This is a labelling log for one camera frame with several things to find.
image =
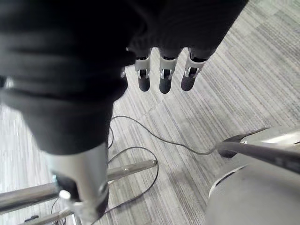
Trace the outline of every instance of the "black cable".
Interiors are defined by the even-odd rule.
[[[113,129],[111,127],[109,127],[110,131],[112,132],[112,143],[108,146],[107,149],[110,149],[111,146],[113,145],[113,140],[114,140],[114,135],[113,135]]]
[[[146,128],[142,123],[140,123],[139,121],[137,121],[137,120],[135,120],[135,119],[133,119],[133,118],[131,118],[131,117],[129,117],[129,116],[124,116],[124,115],[114,116],[114,117],[112,117],[111,121],[114,120],[114,119],[116,119],[116,118],[127,118],[127,119],[129,119],[129,120],[132,120],[132,121],[136,122],[137,124],[139,124],[142,128],[144,128],[149,134],[151,134],[151,135],[154,136],[155,138],[157,138],[157,139],[159,139],[159,140],[161,140],[161,141],[163,141],[163,142],[169,143],[169,144],[174,144],[174,145],[178,145],[178,146],[184,147],[185,149],[189,150],[190,152],[192,152],[192,153],[194,153],[194,154],[197,154],[197,155],[200,155],[200,156],[210,155],[210,154],[216,149],[216,148],[213,148],[213,149],[211,149],[211,150],[209,150],[209,151],[207,151],[207,152],[198,152],[198,151],[195,151],[195,150],[191,149],[190,147],[188,147],[188,146],[186,146],[186,145],[184,145],[184,144],[180,144],[180,143],[176,143],[176,142],[173,142],[173,141],[169,141],[169,140],[163,139],[162,137],[157,136],[156,134],[154,134],[153,132],[151,132],[148,128]],[[110,129],[111,134],[112,134],[112,142],[111,142],[111,144],[108,146],[107,149],[110,149],[110,148],[111,148],[111,146],[113,145],[113,141],[114,141],[113,129],[112,129],[111,127],[109,127],[109,129]],[[115,206],[115,207],[113,207],[113,208],[111,208],[111,209],[109,209],[109,210],[106,211],[104,214],[109,213],[109,212],[111,212],[112,210],[114,210],[114,209],[116,209],[116,208],[119,208],[119,207],[121,207],[121,206],[123,206],[123,205],[125,205],[125,204],[128,204],[128,203],[130,203],[130,202],[133,202],[133,201],[135,201],[136,199],[142,197],[146,192],[148,192],[148,191],[153,187],[153,185],[155,184],[155,182],[156,182],[156,180],[157,180],[157,178],[158,178],[158,172],[159,172],[158,159],[157,159],[156,155],[155,155],[151,150],[149,150],[149,149],[147,149],[147,148],[145,148],[145,147],[133,146],[133,147],[126,148],[126,149],[122,150],[121,152],[119,152],[118,154],[116,154],[114,157],[112,157],[112,158],[108,161],[108,163],[111,163],[111,162],[114,161],[118,156],[120,156],[121,154],[123,154],[124,152],[126,152],[126,151],[128,151],[128,150],[130,150],[130,149],[143,149],[143,150],[149,152],[151,155],[153,155],[153,157],[154,157],[155,160],[157,161],[157,172],[156,172],[156,176],[155,176],[153,182],[150,184],[150,186],[149,186],[145,191],[143,191],[143,192],[140,193],[139,195],[137,195],[137,196],[135,196],[135,197],[133,197],[133,198],[131,198],[131,199],[129,199],[129,200],[127,200],[127,201],[125,201],[125,202],[123,202],[123,203],[121,203],[121,204],[119,204],[119,205],[117,205],[117,206]],[[57,200],[58,200],[58,199],[56,199],[56,201],[53,203],[53,206],[52,206],[52,208],[51,208],[51,213],[52,213],[52,211],[53,211],[53,207],[54,207],[55,203],[57,202]]]
[[[163,142],[166,142],[166,143],[169,143],[169,144],[174,144],[174,145],[178,145],[178,146],[181,146],[181,147],[184,147],[186,148],[187,150],[189,150],[190,152],[194,153],[194,154],[197,154],[199,156],[207,156],[207,155],[210,155],[216,148],[213,148],[207,152],[198,152],[198,151],[195,151],[193,149],[191,149],[190,147],[184,145],[184,144],[180,144],[180,143],[176,143],[176,142],[173,142],[173,141],[168,141],[166,139],[163,139],[162,137],[159,137],[157,135],[155,135],[154,133],[152,133],[148,128],[146,128],[142,123],[140,123],[139,121],[129,117],[129,116],[123,116],[123,115],[120,115],[120,116],[114,116],[112,117],[112,120],[116,119],[116,118],[120,118],[120,117],[123,117],[123,118],[127,118],[129,120],[132,120],[134,122],[136,122],[137,124],[139,124],[141,127],[143,127],[145,130],[148,131],[149,134],[151,134],[152,136],[154,136],[155,138],[163,141]]]
[[[59,200],[59,198],[57,198],[54,202],[53,202],[53,205],[52,205],[52,207],[51,207],[51,214],[52,214],[52,212],[53,212],[53,207],[54,207],[54,205],[56,204],[56,202]]]
[[[148,151],[151,155],[153,155],[153,157],[155,158],[155,160],[156,160],[156,162],[157,162],[157,172],[156,172],[156,176],[155,176],[153,182],[150,184],[150,186],[149,186],[145,191],[143,191],[143,192],[140,193],[139,195],[137,195],[137,196],[135,196],[135,197],[133,197],[133,198],[131,198],[131,199],[129,199],[129,200],[127,200],[127,201],[125,201],[125,202],[123,202],[123,203],[121,203],[121,204],[119,204],[119,205],[117,205],[117,206],[115,206],[115,207],[113,207],[113,208],[111,208],[111,209],[109,209],[109,210],[106,211],[104,214],[109,213],[109,212],[111,212],[112,210],[115,210],[116,208],[119,208],[119,207],[121,207],[121,206],[123,206],[123,205],[125,205],[125,204],[128,204],[128,203],[130,203],[130,202],[133,202],[133,201],[135,201],[136,199],[142,197],[146,192],[148,192],[148,191],[153,187],[153,185],[155,184],[155,182],[156,182],[156,180],[157,180],[157,178],[158,178],[158,172],[159,172],[158,158],[156,157],[156,155],[155,155],[151,150],[149,150],[149,149],[147,149],[147,148],[144,148],[144,147],[133,146],[133,147],[126,148],[126,149],[122,150],[121,152],[119,152],[119,153],[118,153],[117,155],[115,155],[114,157],[112,157],[112,159],[110,159],[110,160],[108,161],[108,163],[111,163],[111,162],[114,161],[118,156],[120,156],[121,154],[123,154],[124,152],[126,152],[126,151],[128,151],[128,150],[130,150],[130,149],[144,149],[144,150]],[[97,219],[96,221],[94,221],[94,222],[91,223],[90,225],[94,225],[98,220],[99,220],[99,219]]]

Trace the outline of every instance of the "robotic hand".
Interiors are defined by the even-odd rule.
[[[246,2],[1,1],[1,76],[13,81],[1,99],[22,113],[60,197],[79,217],[93,221],[107,207],[108,130],[127,87],[124,67],[135,63],[147,91],[150,51],[158,47],[167,93],[189,47],[181,86],[190,90]]]

